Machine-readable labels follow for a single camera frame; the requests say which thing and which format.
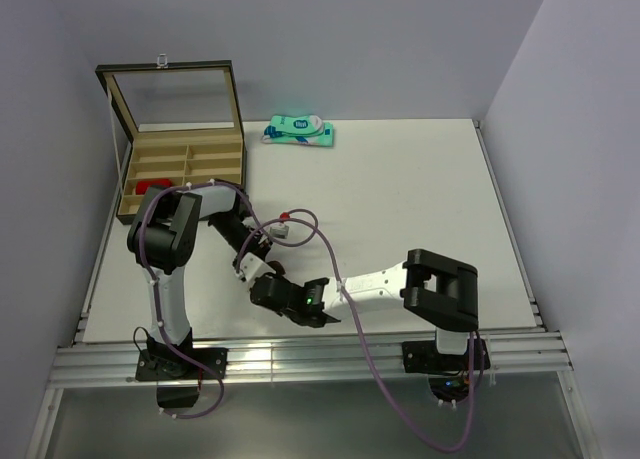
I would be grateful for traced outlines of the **beige brown striped sock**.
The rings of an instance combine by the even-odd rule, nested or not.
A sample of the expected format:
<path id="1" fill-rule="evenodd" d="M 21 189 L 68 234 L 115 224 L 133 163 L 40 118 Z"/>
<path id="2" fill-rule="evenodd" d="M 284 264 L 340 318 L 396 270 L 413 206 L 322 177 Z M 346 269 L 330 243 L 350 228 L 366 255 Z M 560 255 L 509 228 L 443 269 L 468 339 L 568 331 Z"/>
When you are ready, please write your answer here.
<path id="1" fill-rule="evenodd" d="M 269 261 L 268 265 L 275 271 L 278 275 L 285 275 L 286 271 L 282 264 L 278 261 Z"/>

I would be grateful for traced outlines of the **red sock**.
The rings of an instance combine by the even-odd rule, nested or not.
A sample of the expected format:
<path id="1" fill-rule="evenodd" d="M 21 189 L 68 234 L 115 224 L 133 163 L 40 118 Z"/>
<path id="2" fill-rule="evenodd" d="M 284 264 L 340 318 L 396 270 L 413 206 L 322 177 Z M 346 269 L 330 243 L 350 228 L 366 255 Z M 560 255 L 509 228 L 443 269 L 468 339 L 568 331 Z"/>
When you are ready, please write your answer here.
<path id="1" fill-rule="evenodd" d="M 173 183 L 169 178 L 141 179 L 136 183 L 134 193 L 139 196 L 144 196 L 147 190 L 153 186 L 168 188 L 172 187 Z"/>

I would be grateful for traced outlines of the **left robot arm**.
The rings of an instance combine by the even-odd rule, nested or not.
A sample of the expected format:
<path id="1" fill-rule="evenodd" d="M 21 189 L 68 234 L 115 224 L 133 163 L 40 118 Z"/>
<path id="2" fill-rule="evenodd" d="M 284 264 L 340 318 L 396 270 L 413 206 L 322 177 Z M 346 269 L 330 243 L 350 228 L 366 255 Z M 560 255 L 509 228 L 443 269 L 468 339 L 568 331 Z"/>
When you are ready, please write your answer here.
<path id="1" fill-rule="evenodd" d="M 267 261 L 271 244 L 263 234 L 244 224 L 249 216 L 248 197 L 239 186 L 210 180 L 207 183 L 165 187 L 151 185 L 131 224 L 127 247 L 149 284 L 152 311 L 150 336 L 167 345 L 159 367 L 172 378 L 183 378 L 195 365 L 192 327 L 185 305 L 185 266 L 196 244 L 199 223 L 206 220 L 229 247 L 242 257 L 234 261 L 237 277 L 248 287 L 264 273 L 275 270 Z"/>

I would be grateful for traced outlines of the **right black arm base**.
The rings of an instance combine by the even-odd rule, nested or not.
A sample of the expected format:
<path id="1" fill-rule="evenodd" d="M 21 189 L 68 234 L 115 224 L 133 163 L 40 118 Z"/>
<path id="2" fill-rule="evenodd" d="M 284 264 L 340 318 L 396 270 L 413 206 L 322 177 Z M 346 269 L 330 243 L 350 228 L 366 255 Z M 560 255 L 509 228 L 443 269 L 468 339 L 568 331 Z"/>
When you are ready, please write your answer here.
<path id="1" fill-rule="evenodd" d="M 404 372 L 428 377 L 431 393 L 447 403 L 464 402 L 470 391 L 469 354 L 444 355 L 436 350 L 436 342 L 405 341 L 401 344 Z"/>

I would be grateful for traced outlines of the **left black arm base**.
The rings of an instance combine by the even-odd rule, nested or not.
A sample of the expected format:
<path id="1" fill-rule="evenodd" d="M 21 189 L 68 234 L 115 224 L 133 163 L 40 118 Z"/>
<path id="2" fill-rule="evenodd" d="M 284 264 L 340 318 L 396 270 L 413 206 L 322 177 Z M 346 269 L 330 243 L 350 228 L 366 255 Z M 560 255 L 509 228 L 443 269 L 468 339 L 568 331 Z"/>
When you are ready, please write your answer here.
<path id="1" fill-rule="evenodd" d="M 192 408 L 200 397 L 204 380 L 223 379 L 228 350 L 221 347 L 196 348 L 191 356 L 210 371 L 181 358 L 177 362 L 152 356 L 147 350 L 139 354 L 135 381 L 156 384 L 156 401 L 165 409 Z"/>

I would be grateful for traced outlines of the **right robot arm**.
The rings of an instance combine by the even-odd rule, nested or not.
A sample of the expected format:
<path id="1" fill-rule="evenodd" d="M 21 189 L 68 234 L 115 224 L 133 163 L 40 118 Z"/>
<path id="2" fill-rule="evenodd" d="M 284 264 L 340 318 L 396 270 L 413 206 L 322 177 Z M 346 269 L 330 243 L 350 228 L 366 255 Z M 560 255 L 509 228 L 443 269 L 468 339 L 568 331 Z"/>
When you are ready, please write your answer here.
<path id="1" fill-rule="evenodd" d="M 252 304 L 301 327 L 323 328 L 359 314 L 402 308 L 435 327 L 433 357 L 452 369 L 468 353 L 479 327 L 478 271 L 475 267 L 414 249 L 405 261 L 350 278 L 322 277 L 295 284 L 252 253 L 240 262 L 239 277 Z"/>

